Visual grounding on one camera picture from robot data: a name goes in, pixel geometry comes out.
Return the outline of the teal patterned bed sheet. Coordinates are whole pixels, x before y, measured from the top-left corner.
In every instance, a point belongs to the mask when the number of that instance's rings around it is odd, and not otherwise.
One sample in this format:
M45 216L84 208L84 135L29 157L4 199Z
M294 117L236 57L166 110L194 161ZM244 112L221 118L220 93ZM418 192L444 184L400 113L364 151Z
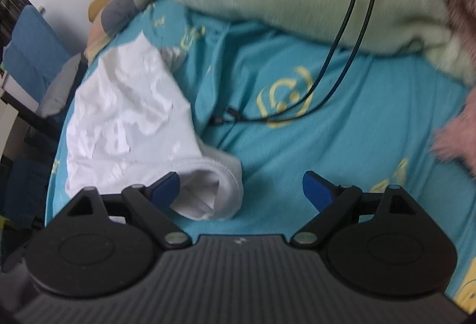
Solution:
M439 162L431 152L436 130L463 107L463 85L418 55L351 58L339 49L325 65L326 45L170 0L148 5L113 45L139 34L186 52L174 77L196 132L242 164L244 200L232 219L172 213L178 226L193 237L290 235L316 213L302 192L307 171L369 192L400 185L456 246L447 293L461 308L475 309L475 180L462 164Z

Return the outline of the white t-shirt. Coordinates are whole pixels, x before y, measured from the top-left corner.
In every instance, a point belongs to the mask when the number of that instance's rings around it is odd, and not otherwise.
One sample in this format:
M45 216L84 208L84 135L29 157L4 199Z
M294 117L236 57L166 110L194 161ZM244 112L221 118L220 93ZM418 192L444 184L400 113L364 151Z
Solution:
M191 105L173 77L186 60L178 47L158 49L144 34L102 54L74 97L66 128L65 193L100 194L151 185L175 172L171 207L192 220L226 220L242 205L239 160L204 144Z

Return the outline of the striped pillow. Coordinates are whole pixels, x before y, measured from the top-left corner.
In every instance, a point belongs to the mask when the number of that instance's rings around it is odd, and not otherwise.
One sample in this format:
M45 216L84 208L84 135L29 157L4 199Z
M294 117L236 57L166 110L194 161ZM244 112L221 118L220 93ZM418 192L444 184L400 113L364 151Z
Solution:
M111 0L94 18L85 48L85 58L91 64L94 58L126 28L130 21L155 0Z

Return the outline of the grey seat cushion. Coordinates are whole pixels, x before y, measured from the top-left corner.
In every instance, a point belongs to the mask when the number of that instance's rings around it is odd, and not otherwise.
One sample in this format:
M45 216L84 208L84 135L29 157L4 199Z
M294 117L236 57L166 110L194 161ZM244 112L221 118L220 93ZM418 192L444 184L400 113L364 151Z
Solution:
M36 114L43 119L63 115L69 109L87 69L87 60L83 54L71 57L48 86Z

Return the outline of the blue covered chair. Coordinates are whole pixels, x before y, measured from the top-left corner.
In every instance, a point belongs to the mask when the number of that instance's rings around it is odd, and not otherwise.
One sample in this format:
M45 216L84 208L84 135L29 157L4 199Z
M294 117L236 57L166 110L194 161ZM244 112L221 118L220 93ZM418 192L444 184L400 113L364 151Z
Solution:
M38 10L27 5L15 24L3 64L18 85L39 103L72 56Z

